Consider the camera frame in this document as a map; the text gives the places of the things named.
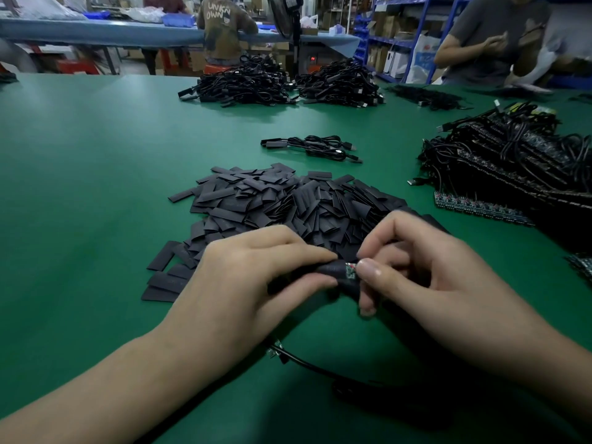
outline stool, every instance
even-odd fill
[[[100,74],[99,70],[97,70],[97,68],[95,67],[95,65],[92,62],[59,60],[56,62],[56,64],[57,64],[57,69],[60,70],[60,73]]]
[[[212,73],[218,73],[218,72],[225,72],[229,68],[232,68],[232,67],[225,67],[225,66],[222,66],[222,65],[206,64],[205,67],[203,68],[203,73],[204,74],[212,74]]]

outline green table surface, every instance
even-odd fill
[[[534,228],[437,209],[433,189],[411,187],[423,138],[444,122],[492,107],[491,96],[446,87],[472,111],[432,112],[386,94],[376,108],[186,104],[193,79],[19,75],[0,88],[0,416],[67,382],[155,327],[170,304],[143,302],[146,265],[197,216],[167,196],[212,166],[298,174],[347,173],[432,214],[466,240],[553,326],[592,349],[592,292],[565,252]],[[589,133],[584,104],[555,93],[563,133]],[[271,137],[340,135],[364,164],[267,151]],[[437,373],[348,298],[314,298],[289,317],[285,347],[360,380],[406,383]],[[520,392],[492,390],[461,406],[454,425],[428,433],[337,401],[330,381],[294,364],[251,358],[227,383],[177,415],[159,443],[565,442],[571,436]]]

